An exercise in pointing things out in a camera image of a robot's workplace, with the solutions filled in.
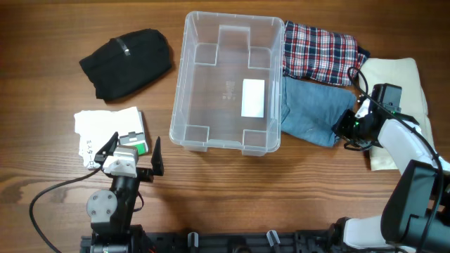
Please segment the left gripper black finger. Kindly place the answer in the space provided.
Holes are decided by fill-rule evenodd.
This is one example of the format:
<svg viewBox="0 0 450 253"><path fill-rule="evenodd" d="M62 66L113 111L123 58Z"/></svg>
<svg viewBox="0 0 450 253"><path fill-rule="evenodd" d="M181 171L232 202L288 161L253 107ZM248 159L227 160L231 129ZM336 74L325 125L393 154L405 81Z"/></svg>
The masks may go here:
<svg viewBox="0 0 450 253"><path fill-rule="evenodd" d="M94 162L103 164L106 158L113 155L119 142L119 134L115 132L110 140L95 154Z"/></svg>
<svg viewBox="0 0 450 253"><path fill-rule="evenodd" d="M161 141L159 136L153 147L153 154L150 163L152 164L152 170L155 176L164 175L165 169L162 161Z"/></svg>

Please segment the white printed shirt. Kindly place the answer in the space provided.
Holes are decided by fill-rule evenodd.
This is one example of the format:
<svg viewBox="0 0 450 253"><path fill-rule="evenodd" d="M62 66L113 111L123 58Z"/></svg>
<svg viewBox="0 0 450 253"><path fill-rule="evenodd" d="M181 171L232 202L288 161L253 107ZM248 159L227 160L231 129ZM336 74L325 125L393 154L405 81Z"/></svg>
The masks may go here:
<svg viewBox="0 0 450 253"><path fill-rule="evenodd" d="M149 151L143 114L136 107L119 111L83 110L74 114L75 133L80 135L79 155L89 170L99 168L94 155L117 133L120 145L137 148L139 155Z"/></svg>

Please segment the blue denim jeans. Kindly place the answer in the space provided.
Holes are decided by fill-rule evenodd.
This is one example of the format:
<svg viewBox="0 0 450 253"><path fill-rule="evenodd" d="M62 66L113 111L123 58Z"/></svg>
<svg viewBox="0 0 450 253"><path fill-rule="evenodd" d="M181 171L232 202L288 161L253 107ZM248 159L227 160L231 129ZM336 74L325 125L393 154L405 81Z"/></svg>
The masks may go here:
<svg viewBox="0 0 450 253"><path fill-rule="evenodd" d="M323 147L333 147L339 137L332 127L356 103L346 89L284 77L281 131Z"/></svg>

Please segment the black garment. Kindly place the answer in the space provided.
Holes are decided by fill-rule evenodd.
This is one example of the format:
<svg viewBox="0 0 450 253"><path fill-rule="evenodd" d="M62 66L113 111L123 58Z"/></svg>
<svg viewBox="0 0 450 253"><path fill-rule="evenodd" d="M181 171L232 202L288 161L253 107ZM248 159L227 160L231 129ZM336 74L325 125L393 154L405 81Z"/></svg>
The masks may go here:
<svg viewBox="0 0 450 253"><path fill-rule="evenodd" d="M154 29L110 39L79 62L97 99L123 98L154 82L172 68L169 44Z"/></svg>

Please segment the red navy plaid shirt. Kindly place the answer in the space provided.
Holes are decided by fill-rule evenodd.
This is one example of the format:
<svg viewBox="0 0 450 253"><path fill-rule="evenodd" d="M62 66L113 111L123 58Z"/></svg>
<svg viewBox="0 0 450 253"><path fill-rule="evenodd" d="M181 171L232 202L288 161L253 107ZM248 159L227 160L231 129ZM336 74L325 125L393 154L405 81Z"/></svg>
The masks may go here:
<svg viewBox="0 0 450 253"><path fill-rule="evenodd" d="M287 77L349 86L347 70L360 68L370 56L353 36L285 22L283 74Z"/></svg>

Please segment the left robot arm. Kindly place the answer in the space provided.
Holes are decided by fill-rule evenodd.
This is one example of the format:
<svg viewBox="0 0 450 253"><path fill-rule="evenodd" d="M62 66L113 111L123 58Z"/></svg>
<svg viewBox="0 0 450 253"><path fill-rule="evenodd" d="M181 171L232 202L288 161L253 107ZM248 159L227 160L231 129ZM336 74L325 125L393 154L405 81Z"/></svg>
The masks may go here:
<svg viewBox="0 0 450 253"><path fill-rule="evenodd" d="M153 182L164 175L160 139L153 148L150 169L137 166L139 151L131 145L121 145L118 133L96 153L94 161L112 179L111 187L93 193L86 204L91 218L92 234L83 238L81 252L155 252L156 248L141 225L131 225L136 199L141 197L142 182Z"/></svg>

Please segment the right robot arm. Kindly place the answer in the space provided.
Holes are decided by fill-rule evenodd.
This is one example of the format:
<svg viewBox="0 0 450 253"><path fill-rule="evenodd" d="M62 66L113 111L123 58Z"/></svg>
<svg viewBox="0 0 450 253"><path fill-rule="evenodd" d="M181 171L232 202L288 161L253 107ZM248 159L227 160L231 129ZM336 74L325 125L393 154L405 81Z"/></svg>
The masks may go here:
<svg viewBox="0 0 450 253"><path fill-rule="evenodd" d="M341 243L357 252L448 252L449 164L426 141L418 121L374 105L363 117L345 110L333 131L354 150L384 148L401 174L381 215L345 220Z"/></svg>

